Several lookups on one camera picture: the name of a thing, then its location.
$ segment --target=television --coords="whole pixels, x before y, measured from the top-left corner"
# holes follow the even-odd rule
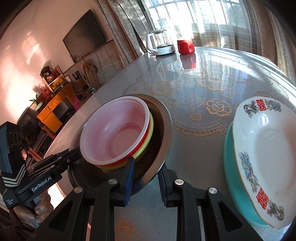
[[[74,63],[106,43],[94,14],[88,10],[64,37],[63,42]]]

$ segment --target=cabinet drawer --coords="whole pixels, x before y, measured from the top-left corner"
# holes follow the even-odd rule
[[[72,87],[71,84],[68,84],[68,85],[63,89],[63,91],[64,91],[64,93],[65,93],[66,95],[69,94],[72,90],[73,90],[73,87]]]
[[[71,104],[74,105],[74,103],[75,103],[75,98],[76,98],[76,95],[75,95],[74,90],[72,90],[71,92],[69,92],[69,93],[67,94],[67,98],[68,98],[68,100],[71,102]]]
[[[53,132],[56,131],[61,127],[61,121],[55,116],[54,113],[50,112],[49,115],[45,118],[43,123]]]
[[[54,110],[54,108],[65,98],[66,94],[61,91],[60,93],[58,93],[54,99],[50,102],[50,104],[48,105],[48,107],[51,110]]]
[[[48,107],[46,107],[44,110],[42,110],[42,112],[39,114],[38,119],[40,121],[44,121],[45,118],[49,115],[50,113],[50,109]]]

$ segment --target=pink plastic bowl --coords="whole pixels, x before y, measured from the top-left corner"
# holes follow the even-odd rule
[[[100,107],[88,120],[80,137],[85,160],[108,165],[128,156],[143,139],[149,110],[140,98],[124,96]]]

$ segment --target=human hand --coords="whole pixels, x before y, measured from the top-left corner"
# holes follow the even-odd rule
[[[42,223],[44,219],[53,211],[54,207],[50,204],[50,196],[47,191],[40,195],[40,202],[35,207],[36,214],[33,214],[25,206],[16,206],[13,210],[18,218],[33,227],[31,220],[36,219],[37,223]]]

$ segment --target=window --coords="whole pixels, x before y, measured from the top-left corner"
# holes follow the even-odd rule
[[[170,30],[173,43],[191,38],[195,46],[252,53],[248,0],[142,0],[155,28]]]

